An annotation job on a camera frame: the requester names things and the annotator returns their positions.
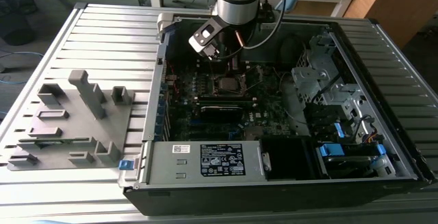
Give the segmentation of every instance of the blue latch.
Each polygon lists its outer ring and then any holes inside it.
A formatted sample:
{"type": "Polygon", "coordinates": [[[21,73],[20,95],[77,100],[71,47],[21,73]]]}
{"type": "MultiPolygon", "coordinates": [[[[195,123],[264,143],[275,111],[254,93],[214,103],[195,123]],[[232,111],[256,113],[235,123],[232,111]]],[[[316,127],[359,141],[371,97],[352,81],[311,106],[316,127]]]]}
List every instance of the blue latch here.
{"type": "Polygon", "coordinates": [[[120,162],[119,162],[119,170],[133,170],[133,161],[131,161],[131,160],[120,160],[120,162]]]}
{"type": "Polygon", "coordinates": [[[385,146],[378,144],[377,145],[377,149],[378,149],[378,152],[381,153],[381,155],[385,155],[386,154],[386,149],[385,149],[385,146]]]}
{"type": "Polygon", "coordinates": [[[340,144],[323,144],[319,147],[320,155],[322,156],[343,156],[343,149],[340,144]]]}
{"type": "Polygon", "coordinates": [[[343,134],[342,127],[340,127],[339,123],[335,123],[335,128],[338,130],[339,138],[344,138],[344,134],[343,134]]]}

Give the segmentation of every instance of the motherboard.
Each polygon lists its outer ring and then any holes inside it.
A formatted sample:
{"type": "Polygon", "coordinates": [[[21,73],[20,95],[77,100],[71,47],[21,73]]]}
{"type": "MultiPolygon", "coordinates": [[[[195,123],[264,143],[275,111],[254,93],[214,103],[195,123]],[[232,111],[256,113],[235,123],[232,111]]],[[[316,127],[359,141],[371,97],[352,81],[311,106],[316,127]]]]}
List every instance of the motherboard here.
{"type": "Polygon", "coordinates": [[[280,90],[287,77],[266,64],[170,61],[170,140],[258,140],[264,134],[294,134],[280,90]]]}

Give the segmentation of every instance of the power supply label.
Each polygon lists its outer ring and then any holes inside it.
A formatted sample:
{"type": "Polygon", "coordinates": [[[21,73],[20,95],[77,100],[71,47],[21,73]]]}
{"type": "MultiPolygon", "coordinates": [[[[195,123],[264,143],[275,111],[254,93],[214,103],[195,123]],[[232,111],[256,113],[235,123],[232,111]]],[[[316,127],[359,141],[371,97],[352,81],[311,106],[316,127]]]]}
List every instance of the power supply label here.
{"type": "Polygon", "coordinates": [[[242,144],[200,145],[200,174],[204,177],[244,175],[242,144]]]}

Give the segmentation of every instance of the barcode sticker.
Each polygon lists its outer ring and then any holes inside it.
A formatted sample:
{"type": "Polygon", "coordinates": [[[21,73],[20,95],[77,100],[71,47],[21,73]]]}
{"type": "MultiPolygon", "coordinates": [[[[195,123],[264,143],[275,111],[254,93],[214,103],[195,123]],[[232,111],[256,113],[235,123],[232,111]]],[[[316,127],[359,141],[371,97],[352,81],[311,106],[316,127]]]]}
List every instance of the barcode sticker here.
{"type": "Polygon", "coordinates": [[[190,153],[190,145],[174,145],[172,153],[190,153]]]}

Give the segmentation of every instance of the aluminum extrusion table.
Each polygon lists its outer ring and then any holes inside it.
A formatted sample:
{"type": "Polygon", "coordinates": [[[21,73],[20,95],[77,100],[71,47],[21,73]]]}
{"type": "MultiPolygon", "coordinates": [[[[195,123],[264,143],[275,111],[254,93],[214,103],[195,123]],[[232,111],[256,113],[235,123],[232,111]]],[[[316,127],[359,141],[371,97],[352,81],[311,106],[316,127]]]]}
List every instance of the aluminum extrusion table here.
{"type": "MultiPolygon", "coordinates": [[[[147,217],[121,194],[116,168],[19,172],[7,169],[9,154],[17,140],[25,136],[23,130],[31,124],[29,115],[37,107],[37,89],[43,83],[59,83],[68,88],[67,78],[72,69],[87,69],[89,79],[99,83],[103,90],[112,86],[125,86],[136,92],[123,153],[139,153],[159,43],[156,20],[163,12],[207,14],[204,10],[174,8],[92,4],[75,7],[0,126],[0,222],[53,220],[71,223],[231,223],[294,218],[306,218],[310,223],[320,223],[319,218],[324,218],[324,223],[370,223],[377,218],[379,221],[393,222],[413,222],[421,218],[423,222],[433,222],[438,216],[435,185],[411,194],[385,197],[356,208],[147,217]]],[[[401,123],[417,142],[430,168],[437,172],[438,98],[379,25],[364,19],[304,16],[291,18],[336,21],[340,24],[401,123]]]]}

